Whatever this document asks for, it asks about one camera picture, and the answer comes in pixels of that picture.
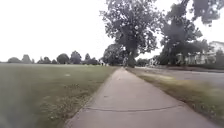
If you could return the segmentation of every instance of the road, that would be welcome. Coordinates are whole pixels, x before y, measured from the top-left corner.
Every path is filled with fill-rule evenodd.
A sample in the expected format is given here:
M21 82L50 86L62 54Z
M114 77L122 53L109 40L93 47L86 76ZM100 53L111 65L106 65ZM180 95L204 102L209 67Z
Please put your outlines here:
M150 73L175 77L176 79L180 80L199 81L224 89L224 73L166 70L156 68L141 68L141 69L145 69Z

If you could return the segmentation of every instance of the overcast sky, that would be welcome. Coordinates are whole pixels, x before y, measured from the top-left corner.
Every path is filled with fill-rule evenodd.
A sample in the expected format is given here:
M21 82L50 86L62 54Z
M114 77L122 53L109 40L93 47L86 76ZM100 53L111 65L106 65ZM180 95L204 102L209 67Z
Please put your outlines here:
M168 10L172 1L159 0L160 9ZM104 31L99 10L104 0L0 0L0 61L29 54L36 61L42 56L55 59L60 53L78 51L100 58L113 43ZM224 41L224 18L211 28L197 23L209 41ZM157 49L140 57L159 54Z

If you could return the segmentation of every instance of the green lawn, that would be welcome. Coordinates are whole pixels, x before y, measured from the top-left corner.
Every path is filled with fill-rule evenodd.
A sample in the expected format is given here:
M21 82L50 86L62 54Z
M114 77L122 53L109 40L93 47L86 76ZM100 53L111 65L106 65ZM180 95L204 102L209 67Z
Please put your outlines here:
M0 65L0 128L61 128L114 67Z
M224 127L224 90L210 86L208 83L177 80L170 76L146 72L143 69L127 70Z

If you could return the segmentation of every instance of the sidewalk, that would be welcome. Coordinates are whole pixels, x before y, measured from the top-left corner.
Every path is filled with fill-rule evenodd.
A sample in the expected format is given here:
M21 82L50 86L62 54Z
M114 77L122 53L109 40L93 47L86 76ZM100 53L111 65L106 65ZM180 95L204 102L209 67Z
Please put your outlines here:
M217 128L182 102L117 70L66 128Z

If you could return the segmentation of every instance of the building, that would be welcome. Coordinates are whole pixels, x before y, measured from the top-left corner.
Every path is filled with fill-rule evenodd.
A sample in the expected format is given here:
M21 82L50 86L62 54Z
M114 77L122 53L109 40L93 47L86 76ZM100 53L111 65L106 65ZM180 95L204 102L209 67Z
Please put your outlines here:
M224 51L224 42L219 41L212 41L209 43L212 47L212 50L209 52L204 52L202 54L197 55L189 55L186 57L185 61L187 64L206 64L206 63L213 63L215 61L216 52L218 50ZM181 54L178 55L178 60L182 60Z

